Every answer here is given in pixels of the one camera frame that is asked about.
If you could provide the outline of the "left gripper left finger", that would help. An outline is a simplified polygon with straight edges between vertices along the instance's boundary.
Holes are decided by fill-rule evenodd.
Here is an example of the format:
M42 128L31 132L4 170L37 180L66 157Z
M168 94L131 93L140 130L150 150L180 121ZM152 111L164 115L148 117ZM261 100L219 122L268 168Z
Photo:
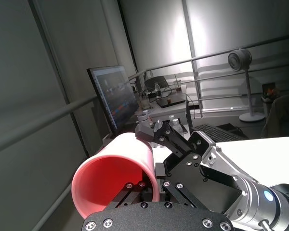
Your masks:
M153 186L150 182L139 181L137 184L127 182L108 203L107 209L110 210L130 205L148 208L149 202L156 202L153 194Z

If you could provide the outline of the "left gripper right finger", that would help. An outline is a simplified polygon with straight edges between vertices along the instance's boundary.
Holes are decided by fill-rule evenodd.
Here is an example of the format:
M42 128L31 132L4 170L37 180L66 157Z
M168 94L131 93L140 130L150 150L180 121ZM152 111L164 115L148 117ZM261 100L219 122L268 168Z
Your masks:
M155 163L155 176L158 182L160 201L209 210L180 180L176 180L170 172L166 171L163 163Z

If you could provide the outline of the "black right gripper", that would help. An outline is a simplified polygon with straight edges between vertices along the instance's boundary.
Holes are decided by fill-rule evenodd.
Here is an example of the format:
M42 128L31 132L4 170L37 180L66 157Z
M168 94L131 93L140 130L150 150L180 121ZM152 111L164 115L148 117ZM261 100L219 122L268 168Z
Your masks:
M171 183L181 183L207 209L225 213L241 195L242 191L232 176L201 165L200 157L193 159L196 149L169 123L163 122L157 131L138 124L135 136L173 152L163 161L166 179Z

